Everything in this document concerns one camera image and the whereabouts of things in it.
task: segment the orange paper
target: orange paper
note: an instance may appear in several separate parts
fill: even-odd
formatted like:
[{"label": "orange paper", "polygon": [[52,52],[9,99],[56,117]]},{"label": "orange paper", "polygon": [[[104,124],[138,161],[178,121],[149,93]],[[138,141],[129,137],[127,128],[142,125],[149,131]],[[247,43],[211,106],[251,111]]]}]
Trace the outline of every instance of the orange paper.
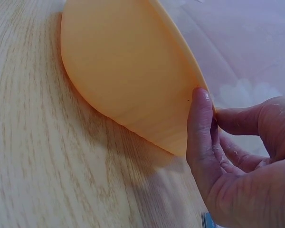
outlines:
[{"label": "orange paper", "polygon": [[184,38],[156,0],[68,0],[61,54],[96,110],[185,155],[192,90],[207,88]]}]

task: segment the blue object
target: blue object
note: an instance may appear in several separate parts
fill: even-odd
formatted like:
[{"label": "blue object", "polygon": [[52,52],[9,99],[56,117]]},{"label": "blue object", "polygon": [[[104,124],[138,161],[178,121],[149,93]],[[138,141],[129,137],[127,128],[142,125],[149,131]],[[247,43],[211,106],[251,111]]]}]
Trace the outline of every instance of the blue object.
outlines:
[{"label": "blue object", "polygon": [[218,228],[209,212],[202,215],[203,228]]}]

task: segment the skin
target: skin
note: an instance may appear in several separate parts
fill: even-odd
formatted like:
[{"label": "skin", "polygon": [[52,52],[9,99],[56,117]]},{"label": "skin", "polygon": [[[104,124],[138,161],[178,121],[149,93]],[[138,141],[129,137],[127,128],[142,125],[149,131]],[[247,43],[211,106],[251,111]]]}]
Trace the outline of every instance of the skin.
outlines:
[{"label": "skin", "polygon": [[[260,136],[269,156],[239,148],[218,126]],[[187,162],[213,220],[228,228],[285,228],[285,98],[214,116],[208,92],[195,89],[187,128]]]}]

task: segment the light wood surface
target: light wood surface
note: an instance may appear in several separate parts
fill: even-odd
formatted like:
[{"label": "light wood surface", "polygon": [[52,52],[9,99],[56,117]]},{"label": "light wood surface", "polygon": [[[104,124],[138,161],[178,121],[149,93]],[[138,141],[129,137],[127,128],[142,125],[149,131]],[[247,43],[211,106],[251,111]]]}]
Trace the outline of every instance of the light wood surface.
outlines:
[{"label": "light wood surface", "polygon": [[0,0],[0,228],[200,228],[184,158],[91,108],[64,71],[64,0]]}]

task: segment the white fabric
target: white fabric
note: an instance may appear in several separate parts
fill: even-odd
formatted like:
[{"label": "white fabric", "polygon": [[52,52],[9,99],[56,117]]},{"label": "white fabric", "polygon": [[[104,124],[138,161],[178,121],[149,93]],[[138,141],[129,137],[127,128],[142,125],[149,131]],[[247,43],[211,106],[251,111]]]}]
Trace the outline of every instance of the white fabric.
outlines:
[{"label": "white fabric", "polygon": [[[217,107],[285,95],[285,0],[161,0],[190,46]],[[267,155],[260,139],[237,136]]]}]

